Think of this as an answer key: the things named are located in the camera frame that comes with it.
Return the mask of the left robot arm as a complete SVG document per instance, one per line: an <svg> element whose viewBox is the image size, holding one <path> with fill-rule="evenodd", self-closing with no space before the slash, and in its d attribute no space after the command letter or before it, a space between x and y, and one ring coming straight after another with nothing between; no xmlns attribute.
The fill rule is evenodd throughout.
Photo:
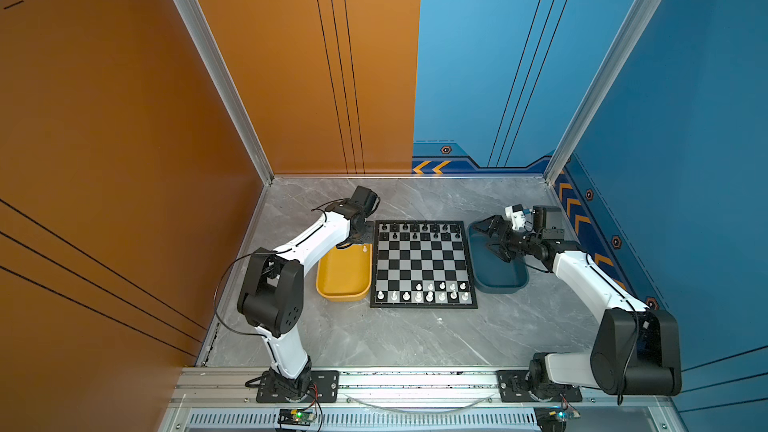
<svg viewBox="0 0 768 432"><path fill-rule="evenodd" d="M260 382L291 401L304 398L312 385L311 358L297 329L305 276L332 249L359 241L379 202L374 191L358 186L349 198L316 207L318 219L292 240L247 255L236 309L270 355Z"/></svg>

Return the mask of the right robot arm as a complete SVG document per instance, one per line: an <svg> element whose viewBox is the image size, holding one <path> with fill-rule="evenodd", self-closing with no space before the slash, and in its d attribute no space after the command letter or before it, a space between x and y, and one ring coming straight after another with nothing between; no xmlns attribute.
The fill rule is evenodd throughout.
<svg viewBox="0 0 768 432"><path fill-rule="evenodd" d="M665 310L654 310L603 272L578 242L547 223L549 208L537 206L527 219L521 205L475 222L470 229L504 262L537 259L564 282L599 323L592 348L581 353L537 353L525 378L527 392L541 401L576 387L627 395L678 395L683 388L679 326Z"/></svg>

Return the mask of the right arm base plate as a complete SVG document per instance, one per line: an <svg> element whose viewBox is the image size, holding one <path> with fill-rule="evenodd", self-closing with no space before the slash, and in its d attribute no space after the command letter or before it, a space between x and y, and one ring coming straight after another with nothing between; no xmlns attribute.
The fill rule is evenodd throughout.
<svg viewBox="0 0 768 432"><path fill-rule="evenodd" d="M496 372L497 385L504 403L582 402L578 387L562 385L531 377L529 370L502 369Z"/></svg>

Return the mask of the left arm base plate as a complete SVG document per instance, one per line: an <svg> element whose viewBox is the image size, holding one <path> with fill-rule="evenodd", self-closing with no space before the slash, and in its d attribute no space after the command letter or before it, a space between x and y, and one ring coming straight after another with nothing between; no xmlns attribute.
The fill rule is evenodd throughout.
<svg viewBox="0 0 768 432"><path fill-rule="evenodd" d="M339 391L340 372L313 369L296 379L287 379L272 369L259 377L256 401L258 403L312 402L335 403Z"/></svg>

